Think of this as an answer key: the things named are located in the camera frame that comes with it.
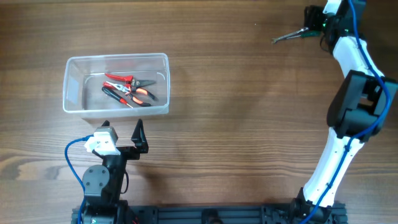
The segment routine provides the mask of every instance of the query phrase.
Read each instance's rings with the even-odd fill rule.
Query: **table surface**
[[[62,109],[68,58],[164,52],[170,113],[144,117],[149,153],[129,161],[131,205],[289,202],[328,134],[343,76],[319,38],[272,45],[324,1],[133,1],[0,5],[0,223],[68,223],[82,200],[65,145],[103,120]],[[361,31],[378,68],[398,78],[397,1],[370,1]],[[398,220],[398,103],[360,150],[336,195],[350,223]],[[137,118],[109,119],[119,145]],[[101,161],[82,144],[80,176]]]

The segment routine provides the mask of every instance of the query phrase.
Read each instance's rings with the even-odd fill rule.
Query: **tool on table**
[[[123,97],[119,96],[117,93],[115,93],[113,90],[106,88],[105,86],[102,87],[102,91],[107,94],[108,96],[114,98],[115,100],[119,101],[120,103],[124,105],[128,105],[129,107],[133,108],[130,104],[127,103]]]
[[[113,80],[117,81],[122,81],[126,82],[126,84],[121,85],[121,84],[116,84],[112,82],[104,82],[103,86],[111,88],[111,89],[117,89],[125,95],[127,95],[128,98],[130,98],[133,102],[137,103],[140,106],[151,106],[150,103],[145,103],[138,98],[136,98],[133,93],[140,93],[146,96],[151,97],[153,100],[156,100],[157,98],[155,95],[153,95],[151,92],[141,88],[142,86],[147,86],[155,83],[153,80],[136,80],[132,75],[126,76],[126,77],[120,77],[117,75],[111,75],[108,73],[105,73],[105,75],[109,78],[112,78]]]
[[[308,31],[308,32],[304,32],[300,35],[295,35],[293,37],[288,37],[286,39],[293,39],[296,37],[301,37],[301,38],[306,38],[306,37],[319,37],[321,35],[320,31]]]
[[[287,39],[287,38],[289,38],[289,37],[293,37],[293,36],[295,36],[295,35],[297,35],[297,34],[301,34],[302,32],[305,32],[305,31],[307,31],[307,30],[308,30],[308,27],[304,27],[303,29],[300,29],[300,30],[298,30],[298,31],[295,31],[295,32],[292,32],[292,33],[283,35],[282,37],[273,38],[273,39],[272,39],[272,43],[273,43],[273,44],[276,44],[276,42],[278,42],[278,41],[280,41],[280,40],[285,40],[285,39]]]

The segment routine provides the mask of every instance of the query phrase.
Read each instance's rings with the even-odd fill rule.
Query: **white plastic bin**
[[[144,86],[157,98],[135,96],[152,106],[141,107],[115,90],[131,106],[121,104],[102,92],[103,82],[111,80],[105,73],[113,75],[133,75],[138,80],[154,80],[155,84]],[[167,114],[170,103],[170,70],[166,54],[128,54],[72,57],[67,62],[63,80],[63,110],[75,113],[82,118],[115,118]]]

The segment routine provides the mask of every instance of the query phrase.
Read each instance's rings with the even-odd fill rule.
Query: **green-handled tool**
[[[292,38],[296,38],[296,37],[301,37],[301,38],[306,38],[306,37],[318,37],[321,35],[320,31],[308,31],[308,32],[304,32],[300,35],[295,35],[292,37],[288,37],[286,39],[292,39]]]

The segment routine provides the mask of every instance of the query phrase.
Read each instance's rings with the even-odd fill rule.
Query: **wooden table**
[[[164,52],[170,113],[145,117],[149,153],[128,162],[131,205],[289,202],[326,143],[343,81],[319,38],[272,45],[324,1],[134,1],[0,5],[0,223],[68,223],[82,200],[65,145],[91,134],[62,110],[68,58]],[[370,1],[361,30],[378,67],[398,78],[395,1]],[[398,103],[355,157],[336,199],[350,223],[398,220]],[[130,144],[137,118],[109,119]],[[70,149],[79,175],[100,160]]]

